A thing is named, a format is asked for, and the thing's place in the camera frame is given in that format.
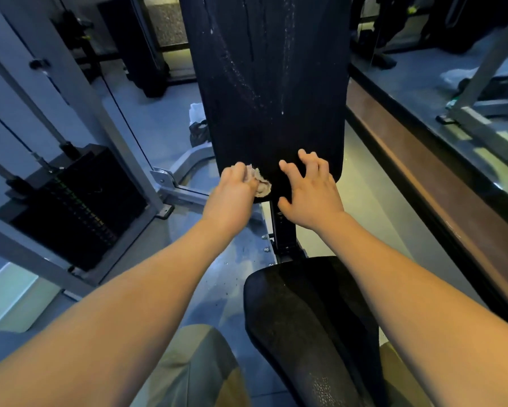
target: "forearm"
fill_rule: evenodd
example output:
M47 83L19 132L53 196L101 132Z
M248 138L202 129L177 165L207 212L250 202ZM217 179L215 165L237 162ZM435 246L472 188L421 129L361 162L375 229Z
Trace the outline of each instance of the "forearm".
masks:
M0 405L128 405L230 240L201 220L74 305L0 364Z
M319 234L436 404L508 405L508 324L346 213Z

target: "person's left arm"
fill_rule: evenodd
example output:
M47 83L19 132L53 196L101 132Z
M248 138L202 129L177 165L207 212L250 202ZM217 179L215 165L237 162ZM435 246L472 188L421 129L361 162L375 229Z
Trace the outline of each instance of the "person's left arm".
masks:
M203 218L71 307L0 363L0 406L128 406L212 261L248 222L258 182L222 172Z

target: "person's right arm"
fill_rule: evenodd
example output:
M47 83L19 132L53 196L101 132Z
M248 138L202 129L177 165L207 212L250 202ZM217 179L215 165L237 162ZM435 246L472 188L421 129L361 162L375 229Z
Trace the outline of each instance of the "person's right arm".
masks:
M341 203L328 164L299 151L305 178L280 162L292 203L352 273L381 328L437 406L508 406L508 324L367 232Z

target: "pants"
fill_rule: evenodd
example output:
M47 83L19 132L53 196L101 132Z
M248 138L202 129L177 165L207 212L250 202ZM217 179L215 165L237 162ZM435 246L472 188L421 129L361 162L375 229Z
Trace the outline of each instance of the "pants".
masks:
M216 328L181 328L130 405L164 406L250 406L237 360Z

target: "person's left hand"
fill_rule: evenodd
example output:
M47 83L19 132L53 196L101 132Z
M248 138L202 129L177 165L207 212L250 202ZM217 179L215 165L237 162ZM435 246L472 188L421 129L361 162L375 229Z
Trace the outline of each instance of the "person's left hand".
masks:
M252 214L254 194L258 180L244 183L246 165L238 162L222 171L220 182L210 193L203 209L203 218L215 230L221 230L225 237L235 237L246 225Z

